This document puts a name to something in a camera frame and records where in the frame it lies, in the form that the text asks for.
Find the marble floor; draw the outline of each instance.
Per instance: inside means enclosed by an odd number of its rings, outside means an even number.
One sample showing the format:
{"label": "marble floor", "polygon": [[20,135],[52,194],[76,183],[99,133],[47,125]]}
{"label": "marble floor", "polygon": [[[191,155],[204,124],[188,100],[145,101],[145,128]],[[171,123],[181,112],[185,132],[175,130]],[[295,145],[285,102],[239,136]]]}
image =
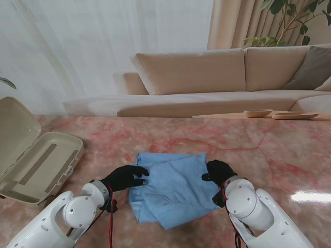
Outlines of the marble floor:
{"label": "marble floor", "polygon": [[[62,191],[79,193],[92,179],[132,164],[138,152],[207,153],[223,160],[268,191],[315,248],[331,247],[331,123],[231,119],[39,116],[43,132],[84,140],[85,153]],[[128,190],[116,192],[113,247],[234,248],[234,231],[224,209],[163,230],[137,224]],[[4,247],[39,211],[0,199],[0,246]],[[104,214],[77,248],[109,247]]]}

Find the black glove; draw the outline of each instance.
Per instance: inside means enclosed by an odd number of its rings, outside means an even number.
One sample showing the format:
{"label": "black glove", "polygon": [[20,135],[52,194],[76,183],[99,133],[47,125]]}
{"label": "black glove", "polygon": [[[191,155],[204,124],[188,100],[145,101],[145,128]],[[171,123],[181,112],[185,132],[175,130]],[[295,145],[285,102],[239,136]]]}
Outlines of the black glove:
{"label": "black glove", "polygon": [[213,181],[219,187],[230,177],[237,175],[226,162],[218,160],[209,161],[207,163],[207,170],[208,173],[202,175],[202,180]]}
{"label": "black glove", "polygon": [[113,192],[146,184],[146,180],[135,179],[133,175],[137,177],[141,177],[142,175],[149,176],[149,172],[140,166],[125,165],[115,169],[102,179],[101,182],[106,186],[110,186]]}

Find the red cable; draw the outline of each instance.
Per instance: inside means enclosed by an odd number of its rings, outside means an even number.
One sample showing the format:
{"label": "red cable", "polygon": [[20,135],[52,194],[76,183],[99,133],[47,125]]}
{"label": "red cable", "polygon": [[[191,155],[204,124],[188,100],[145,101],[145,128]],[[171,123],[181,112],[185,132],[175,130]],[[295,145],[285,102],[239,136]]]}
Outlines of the red cable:
{"label": "red cable", "polygon": [[108,232],[108,238],[109,238],[109,247],[112,248],[113,247],[113,240],[112,240],[112,236],[113,236],[113,206],[114,206],[114,197],[113,197],[113,190],[110,186],[108,186],[110,191],[111,191],[111,195],[110,195],[110,200],[112,202],[111,205],[111,213],[110,213],[110,221],[109,221],[109,232]]}

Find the blue cloth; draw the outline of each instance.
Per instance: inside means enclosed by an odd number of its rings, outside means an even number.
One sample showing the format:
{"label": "blue cloth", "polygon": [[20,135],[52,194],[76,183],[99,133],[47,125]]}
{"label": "blue cloth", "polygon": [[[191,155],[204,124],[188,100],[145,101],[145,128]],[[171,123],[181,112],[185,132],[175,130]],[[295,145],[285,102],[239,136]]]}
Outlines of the blue cloth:
{"label": "blue cloth", "polygon": [[138,223],[160,222],[164,229],[187,223],[218,208],[218,192],[208,173],[206,154],[139,153],[136,165],[145,167],[147,185],[130,189],[130,204]]}

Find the open case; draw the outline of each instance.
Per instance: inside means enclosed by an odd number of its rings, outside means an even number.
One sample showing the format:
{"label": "open case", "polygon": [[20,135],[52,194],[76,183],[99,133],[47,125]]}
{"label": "open case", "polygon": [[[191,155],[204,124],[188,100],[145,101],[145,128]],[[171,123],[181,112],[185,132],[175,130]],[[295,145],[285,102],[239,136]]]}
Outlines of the open case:
{"label": "open case", "polygon": [[57,132],[39,137],[38,120],[15,98],[0,100],[0,195],[39,204],[55,195],[81,158],[81,139]]}

